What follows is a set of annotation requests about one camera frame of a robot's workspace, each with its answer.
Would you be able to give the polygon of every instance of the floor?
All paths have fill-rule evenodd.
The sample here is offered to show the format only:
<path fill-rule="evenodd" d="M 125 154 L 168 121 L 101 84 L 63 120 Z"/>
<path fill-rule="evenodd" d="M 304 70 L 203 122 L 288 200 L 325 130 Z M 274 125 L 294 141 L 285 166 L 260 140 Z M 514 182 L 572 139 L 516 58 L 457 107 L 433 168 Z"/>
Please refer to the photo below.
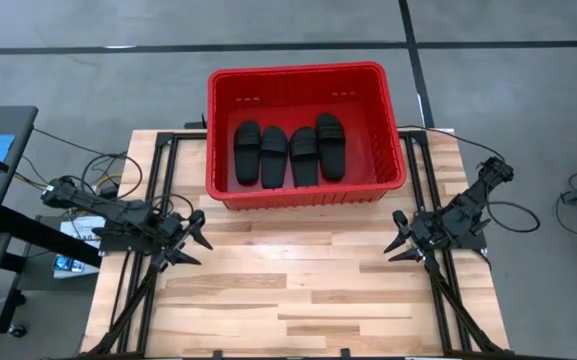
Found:
<path fill-rule="evenodd" d="M 577 47 L 536 48 L 541 41 L 577 40 L 577 1 L 408 0 L 408 5 L 417 42 L 522 41 L 532 47 L 420 46 L 427 90 L 420 90 L 420 97 L 419 73 L 415 78 L 404 48 L 12 51 L 0 55 L 0 105 L 36 105 L 38 128 L 120 152 L 133 129 L 180 128 L 199 120 L 207 77 L 219 68 L 377 61 L 387 71 L 398 125 L 422 125 L 423 119 L 455 128 L 501 152 L 515 168 L 515 180 L 493 197 L 527 206 L 542 226 L 531 234 L 494 225 L 486 230 L 508 338 L 519 353 L 577 358 L 577 236 L 559 227 L 553 210 L 568 176 L 577 172 Z M 399 4 L 387 0 L 0 0 L 0 49 L 304 41 L 404 42 L 406 32 Z M 418 99 L 430 104 L 432 113 L 426 108 L 422 115 Z M 476 165 L 489 153 L 468 144 L 461 148 L 473 181 Z M 76 174 L 90 160 L 89 154 L 40 134 L 31 137 L 25 155 L 48 178 Z M 26 163 L 19 171 L 33 177 Z M 31 216 L 50 213 L 38 195 L 15 183 L 5 203 Z M 494 212 L 513 226 L 531 225 L 515 210 Z M 577 229 L 577 207 L 562 209 L 562 218 Z M 0 299 L 9 281 L 0 272 Z M 31 332 L 23 339 L 0 336 L 0 358 L 70 356 L 91 296 L 32 294 L 16 314 Z"/>

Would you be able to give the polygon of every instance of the wooden table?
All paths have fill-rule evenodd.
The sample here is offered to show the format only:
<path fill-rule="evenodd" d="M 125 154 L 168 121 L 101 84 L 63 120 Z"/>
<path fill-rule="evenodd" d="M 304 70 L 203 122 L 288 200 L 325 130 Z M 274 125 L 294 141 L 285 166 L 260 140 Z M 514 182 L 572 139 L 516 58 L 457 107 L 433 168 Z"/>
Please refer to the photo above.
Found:
<path fill-rule="evenodd" d="M 150 172 L 158 131 L 132 135 L 128 155 L 144 176 Z M 459 148 L 448 136 L 428 136 L 442 203 L 447 204 L 468 186 Z M 423 266 L 388 263 L 394 254 L 383 254 L 397 232 L 392 212 L 402 209 L 412 218 L 416 210 L 409 178 L 375 203 L 231 212 L 206 194 L 205 141 L 179 146 L 172 190 L 205 211 L 204 234 L 215 250 L 191 244 L 187 252 L 203 266 L 169 267 L 159 276 L 147 356 L 210 356 L 213 350 L 224 350 L 225 356 L 338 356 L 341 348 L 357 356 L 441 354 Z M 428 196 L 421 152 L 416 154 Z M 165 159 L 164 153 L 160 181 Z M 137 180 L 136 168 L 127 162 L 120 192 Z M 145 195 L 147 180 L 134 198 Z M 172 200 L 175 211 L 188 212 Z M 454 251 L 453 256 L 465 306 L 494 342 L 507 347 L 488 266 L 472 251 Z M 108 329 L 123 259 L 117 253 L 103 260 L 83 350 Z M 120 309 L 129 276 L 127 271 Z M 455 317 L 447 303 L 446 309 L 458 349 Z M 129 350 L 136 347 L 139 314 Z"/>

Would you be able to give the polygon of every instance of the red plastic basket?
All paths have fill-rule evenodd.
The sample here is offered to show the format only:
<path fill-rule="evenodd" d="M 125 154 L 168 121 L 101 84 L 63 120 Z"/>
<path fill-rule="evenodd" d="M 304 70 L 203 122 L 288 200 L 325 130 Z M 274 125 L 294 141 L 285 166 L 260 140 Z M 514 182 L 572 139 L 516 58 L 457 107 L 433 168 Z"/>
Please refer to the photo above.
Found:
<path fill-rule="evenodd" d="M 290 138 L 315 125 L 320 113 L 334 114 L 346 136 L 346 175 L 295 188 L 290 160 L 284 187 L 242 186 L 235 177 L 234 133 L 256 120 L 280 127 Z M 225 69 L 208 84 L 206 189 L 228 209 L 341 204 L 380 199 L 406 180 L 386 73 L 375 62 Z"/>

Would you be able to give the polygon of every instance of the black aluminum frame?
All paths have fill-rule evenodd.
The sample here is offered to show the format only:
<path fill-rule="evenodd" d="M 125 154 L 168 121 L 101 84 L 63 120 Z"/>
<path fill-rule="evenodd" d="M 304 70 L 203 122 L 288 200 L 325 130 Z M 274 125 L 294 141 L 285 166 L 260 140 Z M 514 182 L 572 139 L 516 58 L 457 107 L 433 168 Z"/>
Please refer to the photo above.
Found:
<path fill-rule="evenodd" d="M 161 132 L 157 134 L 157 140 L 155 143 L 155 151 L 153 154 L 153 161 L 152 167 L 150 170 L 150 178 L 148 179 L 148 188 L 146 199 L 152 199 L 154 197 L 155 187 L 157 183 L 157 176 L 159 174 L 159 169 L 161 167 L 161 155 L 163 153 L 163 149 L 166 145 L 170 145 L 170 149 L 168 152 L 168 162 L 166 164 L 166 172 L 164 175 L 164 182 L 162 188 L 162 194 L 169 194 L 172 190 L 172 183 L 173 183 L 173 174 L 175 170 L 175 162 L 177 158 L 177 150 L 179 147 L 179 142 L 182 140 L 205 140 L 206 133 L 170 133 L 170 132 Z M 428 146 L 428 137 L 425 131 L 420 130 L 412 130 L 412 131 L 400 131 L 399 132 L 400 140 L 404 141 L 404 145 L 406 148 L 406 154 L 408 156 L 408 164 L 410 168 L 410 177 L 412 181 L 413 191 L 415 194 L 415 201 L 417 204 L 417 211 L 425 211 L 425 201 L 423 190 L 421 186 L 421 179 L 419 176 L 419 169 L 417 168 L 417 160 L 415 156 L 415 147 L 414 144 L 420 146 L 422 158 L 424 162 L 424 168 L 428 177 L 428 184 L 430 189 L 430 198 L 432 199 L 432 205 L 434 210 L 438 210 L 441 207 L 441 200 L 439 198 L 439 191 L 437 188 L 437 182 L 432 166 L 432 159 L 430 155 L 430 148 Z M 162 202 L 163 211 L 168 210 L 168 203 Z M 444 259 L 444 268 L 446 270 L 448 284 L 450 285 L 451 290 L 457 295 L 458 299 L 461 299 L 460 292 L 459 292 L 459 284 L 457 282 L 457 276 L 455 271 L 454 260 L 452 258 L 452 254 L 450 250 L 443 250 L 442 251 L 443 259 Z M 138 267 L 133 267 L 132 274 L 137 274 L 136 276 L 131 276 L 130 283 L 128 285 L 129 288 L 129 297 L 130 294 L 134 294 L 135 289 L 138 286 L 139 277 L 138 275 L 141 272 L 141 265 L 142 260 L 139 260 L 137 263 Z M 444 354 L 449 353 L 452 351 L 452 343 L 450 340 L 450 330 L 448 328 L 448 321 L 446 319 L 446 311 L 443 302 L 443 296 L 441 291 L 437 288 L 437 286 L 430 282 L 432 295 L 433 295 L 433 303 L 435 305 L 435 312 L 437 316 L 437 325 L 439 327 L 439 337 L 441 340 L 442 351 Z M 140 322 L 140 330 L 139 330 L 139 337 L 137 340 L 137 352 L 141 354 L 145 354 L 146 352 L 146 343 L 148 340 L 148 331 L 150 328 L 150 318 L 152 314 L 152 305 L 154 299 L 154 287 L 149 293 L 146 295 L 144 299 L 144 306 L 143 312 L 141 316 Z M 457 319 L 457 325 L 459 329 L 459 336 L 461 341 L 461 349 L 464 351 L 471 351 L 470 345 L 470 337 L 459 320 Z M 129 325 L 127 329 L 124 331 L 123 336 L 125 336 L 126 340 L 123 343 L 120 342 L 120 345 L 123 347 L 118 348 L 118 352 L 125 352 L 126 345 L 127 345 L 127 334 L 129 332 Z M 399 359 L 400 357 L 383 357 L 380 359 Z"/>
<path fill-rule="evenodd" d="M 157 138 L 155 140 L 155 151 L 152 157 L 152 166 L 150 168 L 150 176 L 148 178 L 148 186 L 146 188 L 146 201 L 150 201 L 155 197 L 155 191 L 157 188 L 157 180 L 159 176 L 159 169 L 161 168 L 161 157 L 166 145 L 170 146 L 168 152 L 168 162 L 166 163 L 166 173 L 164 174 L 164 184 L 162 189 L 162 194 L 169 194 L 172 188 L 173 173 L 175 171 L 175 162 L 177 160 L 177 149 L 179 141 L 181 140 L 205 140 L 206 133 L 172 133 L 172 132 L 160 132 L 157 133 Z M 168 202 L 162 201 L 162 211 L 168 211 Z M 137 290 L 139 285 L 139 275 L 141 274 L 141 268 L 143 265 L 142 254 L 135 254 L 133 260 L 133 267 L 130 276 L 130 282 L 128 283 L 128 292 L 126 295 L 126 301 L 128 301 Z M 144 298 L 144 306 L 141 313 L 141 321 L 139 325 L 139 336 L 137 338 L 137 353 L 144 354 L 146 352 L 146 343 L 148 340 L 148 332 L 150 330 L 150 318 L 152 316 L 152 305 L 155 298 L 155 286 L 153 286 L 146 297 Z M 130 333 L 130 323 L 126 325 L 126 328 L 121 333 L 119 337 L 117 352 L 124 353 L 127 351 L 128 347 L 128 334 Z"/>
<path fill-rule="evenodd" d="M 59 253 L 96 267 L 101 266 L 101 256 L 99 256 L 97 248 L 43 224 L 40 218 L 40 216 L 37 216 L 32 220 L 2 205 L 0 206 L 0 231 L 9 233 L 11 236 L 15 236 L 28 244 L 43 247 L 48 251 Z M 30 247 L 26 247 L 23 256 L 6 252 L 1 261 L 0 269 L 14 272 L 15 277 L 0 313 L 0 334 L 8 333 L 17 306 L 25 303 L 22 291 L 17 289 L 17 286 L 26 265 L 29 249 Z"/>

